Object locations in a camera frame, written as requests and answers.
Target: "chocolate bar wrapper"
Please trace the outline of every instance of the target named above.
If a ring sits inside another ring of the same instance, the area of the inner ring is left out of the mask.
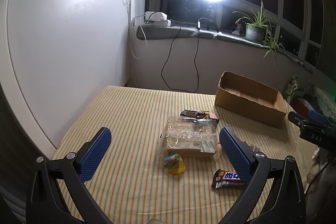
[[[224,171],[218,169],[213,176],[212,188],[221,187],[239,187],[244,188],[246,186],[246,181],[241,180],[236,172]]]

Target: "blue textured pad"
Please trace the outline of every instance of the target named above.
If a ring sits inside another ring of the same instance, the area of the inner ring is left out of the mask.
[[[231,138],[231,136],[225,131],[224,128],[221,129],[219,133],[219,142],[222,146],[224,152],[229,158],[233,168],[235,169],[238,177],[246,182],[251,181],[251,163],[240,150],[236,142]]]
[[[111,131],[106,128],[81,161],[78,177],[82,183],[92,179],[111,144],[111,139]]]

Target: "potted plant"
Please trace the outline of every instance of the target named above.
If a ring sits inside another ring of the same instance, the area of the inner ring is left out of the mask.
[[[278,39],[274,37],[270,31],[267,31],[264,44],[268,44],[269,47],[269,50],[265,53],[264,58],[270,52],[274,54],[279,49],[279,47],[282,47],[283,50],[285,51],[285,48],[281,44],[278,44]]]
[[[238,19],[236,23],[244,18],[250,22],[246,24],[245,37],[252,40],[253,42],[261,44],[265,39],[265,36],[268,33],[268,29],[270,27],[269,20],[265,18],[266,11],[264,10],[263,1],[261,2],[260,11],[258,11],[257,14],[252,11],[252,17],[240,11],[234,11],[233,13],[241,13],[244,15]]]

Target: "green flower pot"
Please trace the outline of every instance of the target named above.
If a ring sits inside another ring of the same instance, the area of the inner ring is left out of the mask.
[[[255,26],[250,26],[246,24],[245,37],[247,39],[250,39],[255,43],[261,44],[265,38],[265,35],[266,35],[265,29],[255,27]]]

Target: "white cabinet door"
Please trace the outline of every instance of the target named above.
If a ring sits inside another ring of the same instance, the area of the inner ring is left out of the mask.
[[[32,114],[56,147],[94,96],[107,85],[126,83],[124,3],[8,1],[13,68]]]

